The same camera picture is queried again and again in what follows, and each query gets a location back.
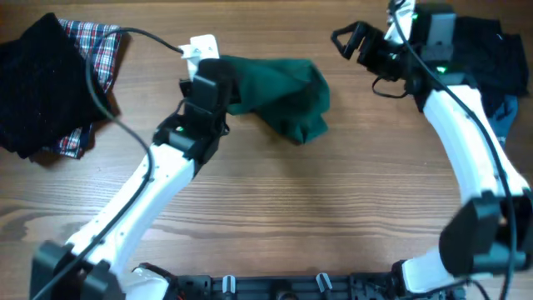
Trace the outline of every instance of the blue fabric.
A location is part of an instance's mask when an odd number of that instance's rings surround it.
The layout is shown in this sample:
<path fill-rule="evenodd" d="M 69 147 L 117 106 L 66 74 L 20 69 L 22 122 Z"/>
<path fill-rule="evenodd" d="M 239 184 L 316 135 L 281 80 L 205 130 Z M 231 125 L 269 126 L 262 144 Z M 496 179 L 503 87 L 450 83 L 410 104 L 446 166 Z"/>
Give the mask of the blue fabric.
<path fill-rule="evenodd" d="M 507 135 L 511 130 L 511 125 L 515 121 L 518 113 L 518 98 L 516 96 L 505 95 L 504 102 L 500 105 L 492 117 L 489 117 L 489 124 L 498 138 L 498 142 L 504 148 Z"/>

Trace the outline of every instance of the cable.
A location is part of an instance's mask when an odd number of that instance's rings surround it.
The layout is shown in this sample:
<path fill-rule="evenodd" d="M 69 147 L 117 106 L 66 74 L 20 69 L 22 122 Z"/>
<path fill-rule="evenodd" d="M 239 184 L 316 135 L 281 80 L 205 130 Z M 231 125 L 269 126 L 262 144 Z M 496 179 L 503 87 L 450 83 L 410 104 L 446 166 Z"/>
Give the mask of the cable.
<path fill-rule="evenodd" d="M 48 293 L 56 284 L 58 284 L 68 273 L 70 273 L 101 241 L 103 238 L 109 233 L 109 231 L 120 221 L 122 216 L 127 212 L 127 210 L 134 204 L 134 202 L 137 200 L 139 195 L 142 193 L 146 185 L 150 182 L 150 178 L 152 178 L 152 170 L 153 170 L 153 155 L 152 151 L 150 151 L 150 148 L 146 143 L 142 140 L 139 135 L 137 135 L 131 128 L 126 126 L 123 122 L 115 118 L 103 105 L 100 99 L 98 99 L 97 94 L 94 91 L 94 82 L 92 81 L 92 50 L 95 48 L 100 47 L 100 44 L 104 39 L 109 37 L 112 34 L 122 34 L 122 33 L 140 33 L 142 35 L 145 35 L 163 45 L 165 45 L 167 48 L 176 51 L 178 53 L 183 54 L 183 51 L 179 47 L 174 47 L 168 42 L 163 41 L 160 37 L 157 37 L 149 32 L 145 32 L 141 29 L 136 28 L 121 28 L 117 30 L 111 30 L 110 32 L 107 32 L 102 37 L 100 37 L 95 43 L 94 46 L 89 49 L 89 52 L 87 53 L 87 57 L 85 60 L 85 79 L 87 82 L 87 88 L 89 90 L 89 93 L 91 94 L 91 98 L 94 101 L 94 104 L 97 106 L 97 108 L 102 112 L 109 120 L 113 121 L 118 125 L 120 128 L 122 128 L 124 131 L 126 131 L 130 136 L 132 136 L 141 147 L 146 151 L 147 153 L 147 160 L 148 160 L 148 168 L 146 174 L 142 178 L 142 182 L 139 185 L 139 188 L 135 191 L 135 193 L 132 195 L 132 197 L 127 201 L 127 203 L 124 205 L 124 207 L 121 208 L 121 210 L 117 213 L 115 217 L 106 225 L 106 227 L 97 235 L 95 236 L 91 243 L 81 251 L 76 258 L 74 258 L 67 266 L 65 266 L 56 276 L 52 278 L 36 295 L 33 297 L 32 300 L 38 300 L 41 298 L 45 293 Z"/>
<path fill-rule="evenodd" d="M 431 290 L 429 292 L 412 294 L 410 297 L 405 298 L 405 300 L 414 300 L 414 299 L 420 299 L 420 298 L 430 298 L 431 296 L 433 296 L 436 293 L 450 291 L 450 290 L 452 290 L 454 288 L 460 288 L 460 287 L 462 287 L 464 285 L 469 285 L 471 283 L 473 283 L 477 287 L 477 289 L 481 293 L 481 296 L 483 296 L 483 298 L 485 300 L 491 300 L 491 298 L 489 297 L 489 294 L 486 292 L 486 290 L 483 288 L 483 286 L 479 282 L 477 282 L 476 280 L 471 280 L 471 279 L 461 280 L 459 282 L 455 282 L 455 283 L 452 283 L 452 284 L 444 286 L 444 287 L 436 288 L 436 289 Z"/>
<path fill-rule="evenodd" d="M 390 95 L 390 94 L 385 94 L 385 93 L 382 93 L 382 92 L 378 92 L 377 90 L 375 90 L 375 86 L 376 86 L 376 83 L 378 83 L 380 80 L 382 80 L 383 77 L 381 76 L 378 76 L 376 78 L 376 80 L 374 81 L 374 83 L 372 84 L 372 91 L 377 95 L 377 96 L 382 96 L 382 97 L 385 97 L 385 98 L 393 98 L 393 99 L 402 99 L 404 98 L 405 96 L 409 95 L 408 92 L 404 92 L 402 93 L 402 95 L 400 96 L 397 96 L 397 95 Z"/>
<path fill-rule="evenodd" d="M 504 300 L 507 297 L 507 293 L 509 292 L 509 287 L 511 285 L 511 281 L 513 278 L 513 273 L 515 271 L 515 255 L 516 255 L 516 213 L 515 213 L 515 206 L 513 204 L 513 200 L 511 197 L 511 190 L 509 189 L 509 183 L 507 182 L 507 176 L 506 172 L 501 165 L 500 158 L 498 156 L 498 152 L 496 151 L 496 147 L 494 146 L 494 143 L 491 140 L 491 136 L 486 131 L 486 128 L 481 123 L 480 119 L 476 116 L 474 112 L 472 112 L 422 61 L 422 59 L 416 54 L 415 50 L 412 48 L 412 46 L 409 44 L 409 42 L 406 39 L 406 36 L 403 34 L 400 22 L 398 22 L 398 16 L 396 15 L 396 10 L 391 11 L 392 19 L 396 25 L 396 29 L 398 30 L 398 34 L 400 35 L 400 38 L 404 45 L 407 47 L 411 55 L 417 60 L 417 62 L 422 66 L 424 71 L 435 81 L 441 88 L 447 92 L 452 99 L 456 101 L 456 103 L 466 112 L 466 114 L 474 121 L 476 126 L 480 129 L 481 134 L 486 140 L 486 144 L 491 150 L 492 158 L 494 159 L 494 164 L 496 165 L 496 170 L 498 171 L 498 176 L 501 180 L 501 185 L 505 191 L 506 194 L 506 201 L 507 201 L 507 207 L 508 207 L 508 224 L 511 231 L 511 250 L 509 253 L 509 260 L 507 262 L 507 272 L 506 272 L 506 279 L 504 281 L 504 284 L 501 288 L 501 294 L 500 294 L 500 300 Z"/>

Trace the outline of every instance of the wooden surface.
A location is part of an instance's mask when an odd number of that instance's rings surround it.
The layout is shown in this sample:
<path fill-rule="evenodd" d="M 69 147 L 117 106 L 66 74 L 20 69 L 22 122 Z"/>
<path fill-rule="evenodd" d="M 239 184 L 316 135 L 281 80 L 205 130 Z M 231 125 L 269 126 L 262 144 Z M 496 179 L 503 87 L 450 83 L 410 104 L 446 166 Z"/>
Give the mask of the wooden surface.
<path fill-rule="evenodd" d="M 142 28 L 176 45 L 213 33 L 224 54 L 310 58 L 330 84 L 330 130 L 305 146 L 292 145 L 256 116 L 229 117 L 232 133 L 155 221 L 131 266 L 150 262 L 176 274 L 213 276 L 386 271 L 436 245 L 460 205 L 446 153 L 414 101 L 374 96 L 374 76 L 329 42 L 333 29 L 356 20 L 385 29 L 386 1 L 24 2 L 30 5 L 0 5 L 0 42 L 55 12 Z M 506 32 L 521 34 L 533 62 L 532 2 L 453 4 L 463 15 L 501 19 Z M 123 46 L 112 95 L 122 120 L 149 141 L 182 99 L 177 82 L 187 77 L 186 64 L 145 37 L 132 36 Z M 387 85 L 388 92 L 401 90 Z M 523 99 L 506 149 L 530 180 L 532 113 L 533 103 Z M 95 147 L 79 161 L 31 163 L 0 150 L 0 298 L 27 296 L 36 247 L 45 239 L 63 242 L 90 220 L 142 155 L 114 125 L 100 126 Z M 500 283 L 484 282 L 493 296 Z M 511 298 L 531 293 L 533 276 L 517 276 Z"/>

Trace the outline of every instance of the green cloth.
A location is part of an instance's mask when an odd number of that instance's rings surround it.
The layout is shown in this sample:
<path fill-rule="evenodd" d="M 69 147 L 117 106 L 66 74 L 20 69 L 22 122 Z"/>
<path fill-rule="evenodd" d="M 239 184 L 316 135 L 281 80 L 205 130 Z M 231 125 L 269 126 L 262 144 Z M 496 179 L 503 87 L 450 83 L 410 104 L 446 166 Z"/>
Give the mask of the green cloth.
<path fill-rule="evenodd" d="M 330 108 L 326 80 L 308 59 L 222 56 L 237 73 L 241 103 L 232 115 L 255 112 L 278 133 L 308 143 L 327 131 L 321 114 Z"/>

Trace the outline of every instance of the plaid shirt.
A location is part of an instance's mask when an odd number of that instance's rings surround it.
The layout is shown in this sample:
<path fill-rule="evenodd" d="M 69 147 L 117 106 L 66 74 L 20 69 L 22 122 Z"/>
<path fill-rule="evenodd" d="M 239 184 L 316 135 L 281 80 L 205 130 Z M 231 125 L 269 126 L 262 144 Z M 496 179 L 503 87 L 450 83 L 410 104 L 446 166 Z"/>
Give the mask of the plaid shirt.
<path fill-rule="evenodd" d="M 97 24 L 93 22 L 79 22 L 59 19 L 68 38 L 75 42 L 76 48 L 83 57 L 87 56 L 90 48 L 98 38 L 105 33 L 119 29 L 117 25 Z M 97 75 L 98 83 L 106 92 L 112 84 L 115 72 L 115 58 L 117 56 L 120 35 L 113 34 L 102 41 L 97 51 L 92 53 L 92 65 Z M 61 138 L 51 147 L 44 147 L 44 150 L 59 153 L 71 158 L 80 158 L 82 150 L 89 144 L 89 136 L 92 125 L 74 129 L 68 136 Z"/>

